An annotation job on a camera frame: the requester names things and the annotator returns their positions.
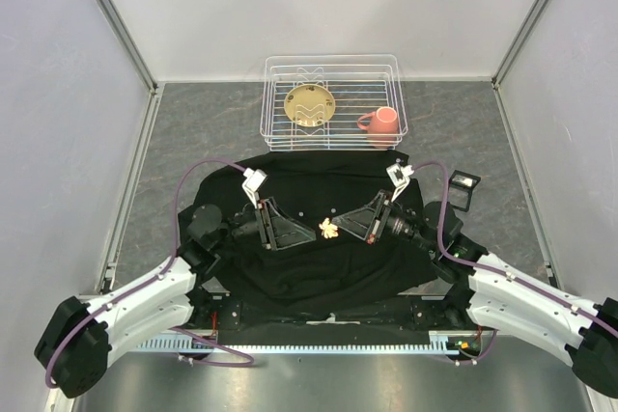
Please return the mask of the blue leaf brooch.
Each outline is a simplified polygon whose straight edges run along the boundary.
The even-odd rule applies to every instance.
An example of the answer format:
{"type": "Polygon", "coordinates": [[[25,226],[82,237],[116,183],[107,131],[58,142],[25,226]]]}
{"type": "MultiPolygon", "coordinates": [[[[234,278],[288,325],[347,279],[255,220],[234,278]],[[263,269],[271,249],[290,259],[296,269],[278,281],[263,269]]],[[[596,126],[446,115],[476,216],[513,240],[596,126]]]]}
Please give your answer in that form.
{"type": "Polygon", "coordinates": [[[326,217],[318,225],[324,239],[333,239],[339,236],[339,228],[330,218],[326,217]]]}

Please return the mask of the black button-up shirt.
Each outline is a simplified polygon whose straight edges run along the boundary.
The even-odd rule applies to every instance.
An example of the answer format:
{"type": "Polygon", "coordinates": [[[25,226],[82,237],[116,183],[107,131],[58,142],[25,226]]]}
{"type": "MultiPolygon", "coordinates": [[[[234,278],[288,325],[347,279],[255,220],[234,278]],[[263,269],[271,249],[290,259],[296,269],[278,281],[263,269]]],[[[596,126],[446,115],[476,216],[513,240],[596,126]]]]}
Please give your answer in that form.
{"type": "MultiPolygon", "coordinates": [[[[407,162],[400,151],[270,152],[242,161],[261,169],[259,190],[316,231],[325,218],[369,203],[389,190],[388,166],[407,162]]],[[[331,312],[397,295],[435,279],[427,252],[393,236],[373,245],[340,232],[311,243],[268,251],[259,242],[227,241],[218,253],[229,264],[216,274],[233,295],[273,311],[331,312]]]]}

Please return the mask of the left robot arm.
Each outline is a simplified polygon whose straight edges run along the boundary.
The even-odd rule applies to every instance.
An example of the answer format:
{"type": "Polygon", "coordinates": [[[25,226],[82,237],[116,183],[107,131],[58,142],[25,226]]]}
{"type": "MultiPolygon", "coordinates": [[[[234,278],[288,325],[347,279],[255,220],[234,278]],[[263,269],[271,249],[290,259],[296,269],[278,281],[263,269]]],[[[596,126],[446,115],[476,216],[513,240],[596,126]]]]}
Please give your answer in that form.
{"type": "Polygon", "coordinates": [[[35,348],[47,387],[76,398],[125,353],[160,332],[208,324],[212,296],[204,285],[230,263],[222,245],[247,241],[277,252],[316,238],[272,199],[248,205],[231,219],[218,206],[199,206],[186,233],[174,256],[150,272],[88,301],[72,296],[57,306],[35,348]]]}

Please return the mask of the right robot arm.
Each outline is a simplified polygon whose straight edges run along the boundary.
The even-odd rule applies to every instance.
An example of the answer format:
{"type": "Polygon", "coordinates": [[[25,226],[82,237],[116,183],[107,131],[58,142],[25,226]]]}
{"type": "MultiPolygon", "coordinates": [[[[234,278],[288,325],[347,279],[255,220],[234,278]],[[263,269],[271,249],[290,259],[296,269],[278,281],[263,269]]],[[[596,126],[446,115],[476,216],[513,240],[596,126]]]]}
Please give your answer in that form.
{"type": "Polygon", "coordinates": [[[438,276],[462,292],[442,304],[449,326],[473,322],[518,338],[563,361],[586,386],[616,398],[615,299],[596,303],[516,269],[462,234],[463,223],[445,200],[417,214],[381,191],[332,222],[369,245],[397,238],[428,252],[438,276]]]}

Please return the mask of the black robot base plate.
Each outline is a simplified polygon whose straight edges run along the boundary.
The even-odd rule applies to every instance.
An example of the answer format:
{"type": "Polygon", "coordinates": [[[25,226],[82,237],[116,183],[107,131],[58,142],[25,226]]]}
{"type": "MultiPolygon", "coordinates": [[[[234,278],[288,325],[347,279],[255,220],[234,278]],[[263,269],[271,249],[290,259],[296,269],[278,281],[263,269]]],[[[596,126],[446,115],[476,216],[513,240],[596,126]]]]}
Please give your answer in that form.
{"type": "Polygon", "coordinates": [[[455,298],[397,295],[344,310],[263,309],[217,295],[187,326],[228,344],[386,344],[423,341],[431,331],[478,332],[455,298]]]}

